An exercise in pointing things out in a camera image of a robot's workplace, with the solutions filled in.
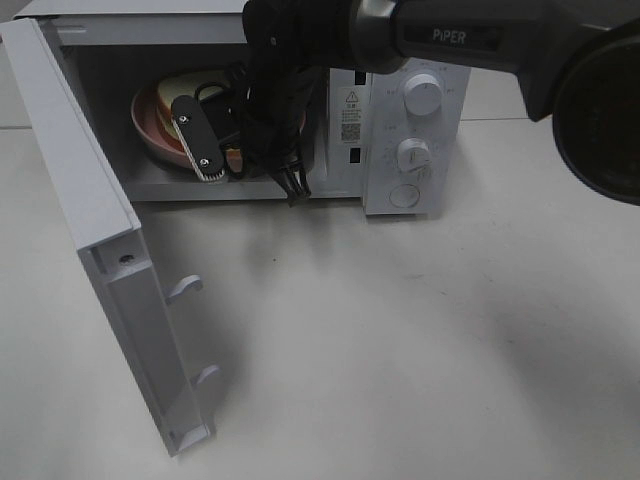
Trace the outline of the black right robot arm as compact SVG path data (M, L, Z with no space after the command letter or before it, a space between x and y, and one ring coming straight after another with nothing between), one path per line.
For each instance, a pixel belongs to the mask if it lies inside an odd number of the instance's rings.
M390 74L426 59L508 72L532 121L587 187L639 201L639 5L635 1L249 1L235 67L243 157L290 202L308 195L299 124L325 67Z

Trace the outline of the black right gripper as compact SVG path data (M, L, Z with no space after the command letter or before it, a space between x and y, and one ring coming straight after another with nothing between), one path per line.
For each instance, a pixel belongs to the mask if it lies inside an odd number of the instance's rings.
M258 150L259 137L250 127L246 94L215 94L199 101L205 125L199 132L200 143L208 150L237 144Z

